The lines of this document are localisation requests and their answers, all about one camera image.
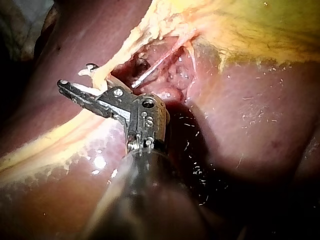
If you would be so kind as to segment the right arm instrument jaw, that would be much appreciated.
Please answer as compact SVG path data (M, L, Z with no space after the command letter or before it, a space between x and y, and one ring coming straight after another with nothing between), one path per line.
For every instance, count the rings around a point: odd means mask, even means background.
M119 80L111 75L109 70L104 70L94 63L87 63L86 67L94 88L109 89L120 85Z
M62 95L72 100L74 103L80 105L82 108L87 109L103 118L111 117L109 108L98 103L98 101L96 100L96 96L94 96L93 94L82 91L79 88L73 86L70 82L62 79L57 81L57 86L58 91Z

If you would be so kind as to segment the right arm instrument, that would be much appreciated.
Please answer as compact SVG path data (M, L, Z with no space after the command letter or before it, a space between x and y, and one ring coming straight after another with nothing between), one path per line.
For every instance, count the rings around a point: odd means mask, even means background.
M157 95L135 95L116 86L105 91L96 101L123 125L127 154L141 149L166 151L168 111Z

